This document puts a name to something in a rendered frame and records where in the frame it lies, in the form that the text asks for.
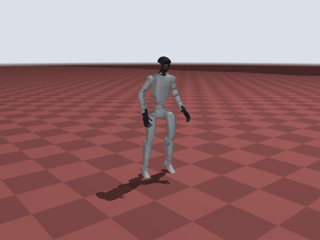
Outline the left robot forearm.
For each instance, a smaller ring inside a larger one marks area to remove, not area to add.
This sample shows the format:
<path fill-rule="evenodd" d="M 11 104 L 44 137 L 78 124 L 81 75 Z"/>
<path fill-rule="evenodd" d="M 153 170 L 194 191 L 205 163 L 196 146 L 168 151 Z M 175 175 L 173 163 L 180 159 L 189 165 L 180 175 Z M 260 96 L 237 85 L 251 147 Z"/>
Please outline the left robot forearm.
<path fill-rule="evenodd" d="M 177 91 L 177 93 L 178 93 L 178 91 Z M 177 96 L 174 97 L 174 100 L 176 101 L 176 104 L 177 104 L 177 106 L 178 106 L 178 109 L 179 109 L 180 111 L 182 111 L 181 106 L 183 106 L 183 104 L 182 104 L 182 101 L 181 101 L 181 99 L 180 99 L 179 93 L 178 93 Z"/>

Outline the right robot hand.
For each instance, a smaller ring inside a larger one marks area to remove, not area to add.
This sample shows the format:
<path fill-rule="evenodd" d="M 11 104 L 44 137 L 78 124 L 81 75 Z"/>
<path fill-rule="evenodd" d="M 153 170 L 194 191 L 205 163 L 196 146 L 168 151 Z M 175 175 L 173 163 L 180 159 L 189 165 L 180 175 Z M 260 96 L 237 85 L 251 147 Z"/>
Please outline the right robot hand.
<path fill-rule="evenodd" d="M 151 127 L 152 126 L 152 124 L 150 124 L 150 122 L 149 122 L 149 120 L 151 120 L 150 118 L 149 118 L 149 116 L 147 115 L 148 114 L 148 111 L 147 111 L 147 109 L 144 109 L 144 111 L 145 111 L 145 113 L 142 113 L 142 115 L 143 115 L 143 124 L 144 124 L 144 126 L 147 128 L 149 128 L 149 127 Z M 151 120 L 152 121 L 152 120 Z M 151 125 L 151 126 L 150 126 Z"/>

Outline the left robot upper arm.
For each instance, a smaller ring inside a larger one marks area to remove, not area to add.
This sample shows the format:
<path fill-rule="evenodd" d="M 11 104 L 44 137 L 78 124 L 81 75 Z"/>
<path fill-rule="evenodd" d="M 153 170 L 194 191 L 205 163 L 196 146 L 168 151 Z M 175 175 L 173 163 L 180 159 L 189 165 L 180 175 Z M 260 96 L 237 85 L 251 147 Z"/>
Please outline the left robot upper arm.
<path fill-rule="evenodd" d="M 176 77 L 174 77 L 173 75 L 171 75 L 172 77 L 172 81 L 171 81 L 171 92 L 170 94 L 174 97 L 174 96 L 177 96 L 178 95 L 178 92 L 176 90 Z"/>

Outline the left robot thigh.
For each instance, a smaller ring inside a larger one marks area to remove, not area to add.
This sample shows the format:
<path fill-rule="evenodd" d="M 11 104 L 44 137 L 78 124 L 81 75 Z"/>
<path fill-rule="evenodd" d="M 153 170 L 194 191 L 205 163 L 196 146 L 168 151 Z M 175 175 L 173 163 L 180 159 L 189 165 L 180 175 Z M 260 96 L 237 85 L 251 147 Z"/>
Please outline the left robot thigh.
<path fill-rule="evenodd" d="M 175 136 L 175 115 L 171 111 L 166 111 L 166 132 L 167 136 L 164 137 L 163 141 L 166 145 L 169 145 L 171 141 L 173 141 Z"/>

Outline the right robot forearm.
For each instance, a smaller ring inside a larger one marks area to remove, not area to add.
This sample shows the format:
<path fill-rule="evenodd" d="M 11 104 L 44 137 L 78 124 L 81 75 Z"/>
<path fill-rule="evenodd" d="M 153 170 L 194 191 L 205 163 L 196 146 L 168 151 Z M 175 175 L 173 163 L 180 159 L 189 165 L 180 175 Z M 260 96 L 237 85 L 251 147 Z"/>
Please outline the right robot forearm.
<path fill-rule="evenodd" d="M 143 97 L 143 92 L 138 92 L 138 101 L 140 103 L 141 113 L 145 113 L 145 109 L 147 109 L 145 98 Z"/>

